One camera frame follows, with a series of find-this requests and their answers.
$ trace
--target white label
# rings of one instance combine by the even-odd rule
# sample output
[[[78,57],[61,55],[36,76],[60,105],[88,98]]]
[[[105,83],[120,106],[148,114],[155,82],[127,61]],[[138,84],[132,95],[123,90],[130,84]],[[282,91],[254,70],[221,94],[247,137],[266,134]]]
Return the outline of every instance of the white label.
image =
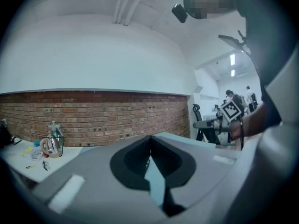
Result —
[[[223,157],[223,156],[219,156],[219,155],[215,155],[213,157],[213,159],[217,162],[222,162],[222,163],[229,164],[229,165],[233,165],[235,163],[235,159]]]

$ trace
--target black bag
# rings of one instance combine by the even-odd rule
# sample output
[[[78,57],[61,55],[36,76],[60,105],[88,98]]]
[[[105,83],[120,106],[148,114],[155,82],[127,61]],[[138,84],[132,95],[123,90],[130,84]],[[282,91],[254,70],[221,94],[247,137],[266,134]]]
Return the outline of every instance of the black bag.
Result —
[[[14,144],[15,145],[15,144],[21,142],[21,140],[20,140],[20,141],[15,143],[14,142],[15,138],[16,137],[13,138],[11,136],[11,134],[8,131],[7,127],[4,125],[3,122],[1,122],[0,123],[0,148],[3,148],[4,146],[9,145],[9,144]]]

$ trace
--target fluorescent light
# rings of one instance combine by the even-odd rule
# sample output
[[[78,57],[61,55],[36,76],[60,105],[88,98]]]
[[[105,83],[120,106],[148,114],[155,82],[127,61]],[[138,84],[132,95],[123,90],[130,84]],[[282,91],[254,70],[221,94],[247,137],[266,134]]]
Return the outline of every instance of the fluorescent light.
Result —
[[[234,54],[230,55],[230,64],[231,65],[235,64],[235,55]]]

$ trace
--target black chair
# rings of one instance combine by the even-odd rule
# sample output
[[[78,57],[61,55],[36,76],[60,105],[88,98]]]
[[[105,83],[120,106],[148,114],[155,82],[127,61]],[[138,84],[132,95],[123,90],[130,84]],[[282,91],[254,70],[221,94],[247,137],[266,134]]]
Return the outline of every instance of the black chair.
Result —
[[[195,113],[195,117],[196,117],[197,122],[202,121],[202,117],[201,117],[201,114],[200,114],[199,110],[200,110],[200,106],[197,105],[197,104],[193,104],[193,111]],[[203,131],[201,129],[198,129],[196,140],[202,141],[203,138],[204,138]]]

